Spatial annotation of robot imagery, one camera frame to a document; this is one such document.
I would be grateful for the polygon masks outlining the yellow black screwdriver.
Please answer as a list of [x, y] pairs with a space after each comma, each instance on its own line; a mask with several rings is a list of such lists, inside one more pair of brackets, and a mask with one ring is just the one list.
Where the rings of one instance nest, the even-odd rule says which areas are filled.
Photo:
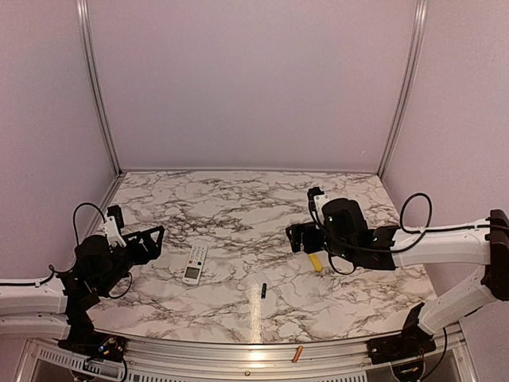
[[318, 259], [318, 257], [315, 254], [310, 254], [309, 255], [309, 260], [310, 260], [311, 264], [313, 265], [313, 269], [315, 270], [315, 272], [321, 272], [322, 271], [323, 266], [322, 266], [320, 260]]

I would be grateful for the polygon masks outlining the white remote control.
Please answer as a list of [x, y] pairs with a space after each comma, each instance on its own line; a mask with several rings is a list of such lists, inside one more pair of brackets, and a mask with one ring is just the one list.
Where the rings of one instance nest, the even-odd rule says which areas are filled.
[[185, 265], [182, 282], [186, 285], [196, 286], [199, 284], [204, 262], [208, 254], [208, 245], [195, 243], [192, 245]]

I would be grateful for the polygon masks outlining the orange AAA battery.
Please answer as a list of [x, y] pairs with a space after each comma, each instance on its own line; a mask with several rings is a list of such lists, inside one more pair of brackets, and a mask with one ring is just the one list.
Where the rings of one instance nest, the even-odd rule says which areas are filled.
[[304, 349], [303, 345], [299, 345], [297, 347], [296, 352], [295, 352], [295, 354], [293, 355], [293, 358], [292, 358], [292, 362], [293, 363], [297, 363], [298, 362], [298, 360], [299, 360], [299, 358], [300, 358], [300, 356], [302, 354], [303, 349]]

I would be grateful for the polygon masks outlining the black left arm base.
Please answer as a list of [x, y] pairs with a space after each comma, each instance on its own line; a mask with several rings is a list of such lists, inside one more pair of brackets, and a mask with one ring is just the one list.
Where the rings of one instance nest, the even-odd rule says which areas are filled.
[[123, 336], [96, 331], [88, 320], [72, 323], [68, 336], [59, 340], [58, 346], [87, 356], [90, 361], [101, 359], [121, 362], [126, 343], [127, 339]]

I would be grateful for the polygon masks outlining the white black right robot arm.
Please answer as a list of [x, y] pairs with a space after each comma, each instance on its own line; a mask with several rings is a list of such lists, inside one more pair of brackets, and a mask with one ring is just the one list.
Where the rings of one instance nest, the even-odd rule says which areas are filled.
[[286, 228], [292, 251], [326, 251], [354, 268], [394, 271], [428, 263], [470, 263], [478, 268], [431, 302], [413, 308], [394, 350], [409, 357], [448, 324], [495, 301], [508, 299], [508, 217], [493, 209], [462, 226], [369, 228], [359, 204], [325, 194], [309, 200], [311, 221]]

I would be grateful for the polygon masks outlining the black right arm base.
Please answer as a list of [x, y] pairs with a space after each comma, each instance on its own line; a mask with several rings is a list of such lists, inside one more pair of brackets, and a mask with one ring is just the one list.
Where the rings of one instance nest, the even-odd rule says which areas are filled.
[[423, 356], [437, 349], [433, 334], [419, 326], [419, 314], [424, 302], [412, 308], [399, 334], [378, 337], [367, 341], [368, 356], [372, 364], [400, 361]]

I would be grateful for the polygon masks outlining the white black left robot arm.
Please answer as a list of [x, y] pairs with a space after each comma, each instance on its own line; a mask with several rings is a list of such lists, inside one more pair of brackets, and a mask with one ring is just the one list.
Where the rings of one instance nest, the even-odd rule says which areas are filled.
[[67, 271], [51, 270], [46, 279], [1, 281], [1, 338], [66, 339], [84, 354], [100, 347], [100, 336], [87, 311], [110, 298], [131, 268], [157, 259], [162, 226], [126, 236], [92, 235], [75, 248]]

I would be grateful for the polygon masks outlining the aluminium front table rail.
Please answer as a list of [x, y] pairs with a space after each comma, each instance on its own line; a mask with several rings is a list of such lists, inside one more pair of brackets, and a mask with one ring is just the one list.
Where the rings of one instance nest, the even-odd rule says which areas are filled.
[[[54, 340], [25, 343], [16, 381], [476, 381], [458, 324], [435, 336], [419, 357], [372, 364], [367, 341], [380, 336], [289, 344], [222, 344], [127, 336], [124, 362], [88, 360]], [[299, 345], [304, 349], [292, 362]]]

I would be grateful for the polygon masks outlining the aluminium left corner post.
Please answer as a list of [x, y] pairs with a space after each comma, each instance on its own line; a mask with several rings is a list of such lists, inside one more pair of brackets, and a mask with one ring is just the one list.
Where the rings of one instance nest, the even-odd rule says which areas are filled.
[[122, 169], [120, 166], [117, 150], [115, 149], [114, 139], [111, 133], [111, 127], [107, 116], [107, 109], [100, 84], [99, 72], [95, 59], [88, 1], [77, 0], [76, 11], [80, 25], [80, 38], [84, 51], [88, 80], [91, 87], [92, 100], [99, 120], [99, 129], [103, 137], [103, 143], [107, 152], [112, 172], [116, 177], [119, 177], [122, 175]]

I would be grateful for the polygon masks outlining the aluminium corner post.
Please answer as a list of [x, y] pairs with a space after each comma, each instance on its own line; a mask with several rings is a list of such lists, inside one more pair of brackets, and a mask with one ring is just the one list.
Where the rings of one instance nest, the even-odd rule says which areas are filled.
[[88, 80], [91, 87], [92, 100], [99, 120], [99, 129], [103, 137], [103, 143], [107, 152], [112, 172], [116, 177], [119, 177], [122, 175], [122, 169], [120, 166], [117, 150], [115, 149], [114, 139], [111, 133], [111, 127], [107, 116], [107, 109], [100, 84], [99, 72], [95, 59], [88, 1], [77, 0], [76, 11], [80, 25], [80, 38], [84, 51]]
[[377, 169], [377, 175], [381, 180], [383, 180], [387, 175], [391, 159], [394, 156], [398, 137], [402, 131], [402, 125], [405, 118], [406, 108], [410, 99], [412, 87], [417, 76], [419, 61], [422, 54], [422, 45], [425, 36], [425, 24], [427, 20], [428, 7], [429, 2], [426, 0], [416, 1], [414, 22], [410, 35], [410, 47], [407, 54], [402, 85], [391, 120], [389, 134], [387, 136], [387, 140]]

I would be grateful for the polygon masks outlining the aluminium right corner post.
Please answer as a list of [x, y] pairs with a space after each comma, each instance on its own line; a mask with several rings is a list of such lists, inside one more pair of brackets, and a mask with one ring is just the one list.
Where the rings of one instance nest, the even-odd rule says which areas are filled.
[[428, 7], [429, 2], [426, 0], [416, 1], [414, 22], [410, 35], [410, 47], [407, 54], [402, 85], [391, 120], [389, 134], [387, 136], [387, 140], [377, 169], [377, 175], [381, 180], [383, 180], [387, 175], [391, 159], [394, 156], [398, 137], [402, 131], [402, 125], [405, 118], [406, 108], [410, 99], [412, 87], [417, 76], [419, 61], [422, 54], [422, 45], [425, 36], [425, 24], [427, 20]]

